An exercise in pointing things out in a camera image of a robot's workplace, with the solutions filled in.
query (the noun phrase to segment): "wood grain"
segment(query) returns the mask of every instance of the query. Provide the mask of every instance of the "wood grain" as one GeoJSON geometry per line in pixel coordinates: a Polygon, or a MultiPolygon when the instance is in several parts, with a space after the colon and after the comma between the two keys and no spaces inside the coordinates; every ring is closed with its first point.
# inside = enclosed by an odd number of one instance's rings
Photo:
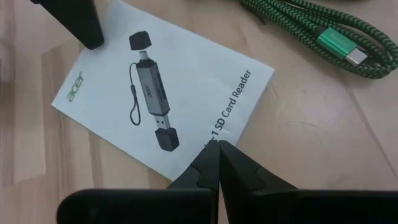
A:
{"type": "MultiPolygon", "coordinates": [[[[95,1],[100,18],[109,1],[95,1]]],[[[167,179],[51,107],[81,44],[42,7],[0,2],[0,20],[13,21],[16,74],[0,83],[0,222],[55,223],[57,205],[79,189],[166,187],[167,179]]],[[[345,73],[236,1],[126,2],[276,69],[239,142],[258,163],[300,188],[398,189],[397,71],[377,81],[345,73]]],[[[317,2],[398,42],[394,0],[317,2]]]]}

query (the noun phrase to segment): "acer logo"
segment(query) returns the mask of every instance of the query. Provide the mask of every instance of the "acer logo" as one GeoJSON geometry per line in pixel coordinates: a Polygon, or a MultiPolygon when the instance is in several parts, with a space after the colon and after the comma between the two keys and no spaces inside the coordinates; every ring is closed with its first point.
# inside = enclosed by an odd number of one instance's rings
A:
{"type": "Polygon", "coordinates": [[[79,90],[79,87],[81,86],[81,84],[83,83],[83,77],[81,76],[82,72],[79,73],[79,77],[77,77],[77,79],[75,80],[75,84],[72,86],[72,88],[70,89],[69,93],[68,93],[68,100],[69,102],[72,102],[73,99],[75,98],[75,95],[77,93],[77,91],[79,90]]]}

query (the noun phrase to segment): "card reader illustration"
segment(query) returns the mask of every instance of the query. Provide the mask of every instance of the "card reader illustration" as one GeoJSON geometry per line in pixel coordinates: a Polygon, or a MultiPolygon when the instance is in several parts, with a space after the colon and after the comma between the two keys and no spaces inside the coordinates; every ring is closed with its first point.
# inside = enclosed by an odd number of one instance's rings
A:
{"type": "Polygon", "coordinates": [[[136,32],[130,36],[131,50],[139,50],[140,61],[133,62],[130,65],[130,82],[131,93],[134,97],[134,106],[130,112],[131,123],[138,126],[141,123],[141,114],[137,100],[136,87],[132,82],[131,68],[136,65],[139,81],[141,83],[145,102],[148,107],[148,112],[155,117],[155,122],[158,129],[155,131],[159,146],[166,151],[173,151],[180,145],[177,131],[170,127],[170,121],[167,114],[170,111],[169,102],[167,101],[166,92],[160,77],[157,63],[148,57],[146,48],[150,47],[149,34],[146,31],[136,32]],[[133,112],[137,110],[138,121],[132,117],[133,112]]]}

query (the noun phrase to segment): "cable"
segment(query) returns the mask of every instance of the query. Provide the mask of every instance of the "cable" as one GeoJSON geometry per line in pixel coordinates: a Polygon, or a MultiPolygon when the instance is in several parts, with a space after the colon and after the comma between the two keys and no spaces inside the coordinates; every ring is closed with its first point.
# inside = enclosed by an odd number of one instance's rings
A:
{"type": "Polygon", "coordinates": [[[136,87],[134,86],[134,84],[132,83],[132,76],[131,76],[131,67],[132,65],[137,65],[137,63],[133,62],[132,64],[130,64],[130,69],[129,69],[129,73],[130,73],[130,89],[131,89],[131,93],[133,95],[134,98],[134,106],[132,107],[131,111],[130,111],[130,121],[133,125],[138,126],[141,123],[141,112],[139,110],[139,103],[138,103],[138,99],[137,99],[137,91],[136,91],[136,87]],[[134,112],[134,110],[137,108],[137,112],[138,112],[138,122],[135,122],[134,119],[132,118],[132,112],[134,112]]]}
{"type": "Polygon", "coordinates": [[[346,71],[365,78],[378,79],[398,67],[396,44],[386,34],[357,17],[304,0],[239,0],[239,2],[260,19],[269,18],[317,55],[346,71]],[[350,28],[360,30],[378,44],[350,28]],[[344,41],[345,38],[348,39],[349,46],[346,42],[338,45],[341,41],[340,35],[344,41]],[[358,47],[351,47],[350,41],[358,47]],[[347,47],[356,50],[347,54],[347,47]]]}

